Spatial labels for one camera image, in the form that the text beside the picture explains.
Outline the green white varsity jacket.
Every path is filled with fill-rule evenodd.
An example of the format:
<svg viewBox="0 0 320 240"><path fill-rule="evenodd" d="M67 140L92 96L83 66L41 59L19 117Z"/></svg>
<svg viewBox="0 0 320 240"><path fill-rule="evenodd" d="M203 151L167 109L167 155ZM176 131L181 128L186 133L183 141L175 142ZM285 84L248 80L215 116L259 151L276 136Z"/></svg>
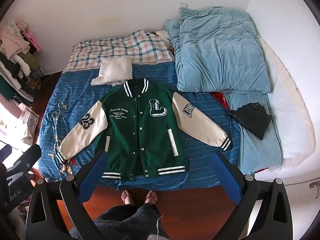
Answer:
<svg viewBox="0 0 320 240"><path fill-rule="evenodd" d="M65 164L90 144L108 155L103 177L133 181L187 171L180 133L227 150L228 134L186 98L148 79L113 88L98 100L61 142Z"/></svg>

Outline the person dark fuzzy clothing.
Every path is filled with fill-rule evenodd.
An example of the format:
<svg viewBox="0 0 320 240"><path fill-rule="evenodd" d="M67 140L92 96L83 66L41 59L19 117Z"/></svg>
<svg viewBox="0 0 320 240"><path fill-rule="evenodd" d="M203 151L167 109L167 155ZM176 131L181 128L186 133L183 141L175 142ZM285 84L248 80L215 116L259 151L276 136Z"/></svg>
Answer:
<svg viewBox="0 0 320 240"><path fill-rule="evenodd" d="M104 239L169 239L155 204L114 206L95 220Z"/></svg>

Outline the pile of clothes on rack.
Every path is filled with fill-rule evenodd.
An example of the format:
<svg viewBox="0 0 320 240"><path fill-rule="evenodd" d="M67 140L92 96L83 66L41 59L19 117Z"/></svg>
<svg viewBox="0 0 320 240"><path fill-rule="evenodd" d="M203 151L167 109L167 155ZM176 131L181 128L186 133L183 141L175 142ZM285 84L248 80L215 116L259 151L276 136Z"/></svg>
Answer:
<svg viewBox="0 0 320 240"><path fill-rule="evenodd" d="M16 19L1 30L1 95L30 106L44 82L40 51L27 22Z"/></svg>

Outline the person left foot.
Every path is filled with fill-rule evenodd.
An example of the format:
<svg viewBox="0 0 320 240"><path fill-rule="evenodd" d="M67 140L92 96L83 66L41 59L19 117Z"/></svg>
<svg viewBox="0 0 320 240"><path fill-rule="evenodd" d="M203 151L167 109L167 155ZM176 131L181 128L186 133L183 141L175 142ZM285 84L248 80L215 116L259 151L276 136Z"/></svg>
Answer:
<svg viewBox="0 0 320 240"><path fill-rule="evenodd" d="M131 194L129 193L128 190L124 190L122 193L121 193L121 200L123 201L123 203L125 205L128 205L128 204L134 204L134 201L132 199L132 196Z"/></svg>

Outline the person foot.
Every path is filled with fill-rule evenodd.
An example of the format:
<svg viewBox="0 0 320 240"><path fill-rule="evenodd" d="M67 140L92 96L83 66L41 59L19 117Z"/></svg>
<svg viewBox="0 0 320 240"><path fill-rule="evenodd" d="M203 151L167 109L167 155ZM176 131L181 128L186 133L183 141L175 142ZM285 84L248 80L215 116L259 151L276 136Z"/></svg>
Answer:
<svg viewBox="0 0 320 240"><path fill-rule="evenodd" d="M123 201L123 203L125 205L128 205L128 204L134 204L134 201L132 199L132 196L131 194L129 193L128 190L124 190L122 193L121 193L121 200Z"/></svg>
<svg viewBox="0 0 320 240"><path fill-rule="evenodd" d="M147 203L151 203L151 204L156 204L157 203L157 199L158 199L158 195L156 191L149 191L146 199L145 199L145 204Z"/></svg>

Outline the white mattress cover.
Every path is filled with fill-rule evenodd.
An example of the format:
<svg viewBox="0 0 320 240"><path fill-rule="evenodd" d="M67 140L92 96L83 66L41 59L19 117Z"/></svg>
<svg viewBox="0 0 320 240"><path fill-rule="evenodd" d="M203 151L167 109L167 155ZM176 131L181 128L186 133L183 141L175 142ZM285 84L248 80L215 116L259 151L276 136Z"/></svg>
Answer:
<svg viewBox="0 0 320 240"><path fill-rule="evenodd" d="M289 71L261 37L259 41L271 84L268 100L283 153L280 168L295 168L315 151L315 130L304 100Z"/></svg>

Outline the black folded garment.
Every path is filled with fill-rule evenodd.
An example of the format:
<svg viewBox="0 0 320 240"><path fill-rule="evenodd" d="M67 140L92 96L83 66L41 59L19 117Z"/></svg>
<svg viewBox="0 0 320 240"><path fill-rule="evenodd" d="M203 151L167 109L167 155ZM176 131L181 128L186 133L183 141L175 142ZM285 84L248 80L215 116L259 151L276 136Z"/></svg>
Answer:
<svg viewBox="0 0 320 240"><path fill-rule="evenodd" d="M260 140L263 140L272 121L272 117L267 114L266 109L258 102L248 103L237 110L230 110L228 115Z"/></svg>

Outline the person right foot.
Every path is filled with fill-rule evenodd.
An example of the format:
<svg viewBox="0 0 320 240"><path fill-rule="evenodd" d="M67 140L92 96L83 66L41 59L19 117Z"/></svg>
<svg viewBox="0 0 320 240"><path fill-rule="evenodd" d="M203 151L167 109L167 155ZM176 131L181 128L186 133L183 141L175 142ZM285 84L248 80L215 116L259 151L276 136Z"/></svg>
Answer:
<svg viewBox="0 0 320 240"><path fill-rule="evenodd" d="M149 191L146 199L145 199L145 204L147 203L151 203L151 204L156 204L157 203L157 199L158 199L158 195L156 191Z"/></svg>

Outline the red cloth under duvet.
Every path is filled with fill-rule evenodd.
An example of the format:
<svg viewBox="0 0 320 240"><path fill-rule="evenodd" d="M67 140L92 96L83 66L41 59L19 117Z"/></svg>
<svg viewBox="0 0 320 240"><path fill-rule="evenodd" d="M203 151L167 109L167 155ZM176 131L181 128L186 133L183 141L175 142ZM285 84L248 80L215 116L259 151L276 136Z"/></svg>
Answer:
<svg viewBox="0 0 320 240"><path fill-rule="evenodd" d="M226 110L229 110L228 103L223 93L220 92L210 92L210 95L218 101Z"/></svg>

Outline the white fluffy pillow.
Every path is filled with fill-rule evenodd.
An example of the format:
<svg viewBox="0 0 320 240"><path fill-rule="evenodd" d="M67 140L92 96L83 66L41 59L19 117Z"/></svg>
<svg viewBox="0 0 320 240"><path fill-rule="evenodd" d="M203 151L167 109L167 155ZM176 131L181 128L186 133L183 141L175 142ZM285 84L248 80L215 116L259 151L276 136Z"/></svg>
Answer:
<svg viewBox="0 0 320 240"><path fill-rule="evenodd" d="M118 86L132 79L132 60L129 56L106 58L103 60L99 74L92 79L92 86Z"/></svg>

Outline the light blue folded duvet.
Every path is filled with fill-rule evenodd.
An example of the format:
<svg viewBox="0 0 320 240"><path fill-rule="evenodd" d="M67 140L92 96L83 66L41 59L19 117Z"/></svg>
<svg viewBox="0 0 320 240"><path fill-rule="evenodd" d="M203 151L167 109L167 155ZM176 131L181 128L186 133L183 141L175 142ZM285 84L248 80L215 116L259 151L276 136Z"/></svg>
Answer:
<svg viewBox="0 0 320 240"><path fill-rule="evenodd" d="M248 13L183 8L164 29L174 49L178 90L221 92L232 110L258 103L271 114L267 66Z"/></svg>

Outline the plaid checkered blanket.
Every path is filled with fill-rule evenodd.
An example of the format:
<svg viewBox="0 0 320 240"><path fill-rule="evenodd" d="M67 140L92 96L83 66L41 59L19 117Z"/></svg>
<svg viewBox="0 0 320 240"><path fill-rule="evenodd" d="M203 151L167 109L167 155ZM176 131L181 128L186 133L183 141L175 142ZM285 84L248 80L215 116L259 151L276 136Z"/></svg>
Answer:
<svg viewBox="0 0 320 240"><path fill-rule="evenodd" d="M172 52L160 37L138 30L129 36L79 42L73 47L63 72L98 69L104 59L122 56L129 56L134 64L174 61Z"/></svg>

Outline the white wall socket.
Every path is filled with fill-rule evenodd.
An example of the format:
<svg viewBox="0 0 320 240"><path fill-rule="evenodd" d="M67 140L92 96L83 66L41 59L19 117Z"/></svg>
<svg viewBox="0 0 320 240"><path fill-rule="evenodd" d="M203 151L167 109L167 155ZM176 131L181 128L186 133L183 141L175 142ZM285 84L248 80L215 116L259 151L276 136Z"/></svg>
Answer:
<svg viewBox="0 0 320 240"><path fill-rule="evenodd" d="M179 3L179 6L178 6L179 9L183 9L187 7L188 7L187 3Z"/></svg>

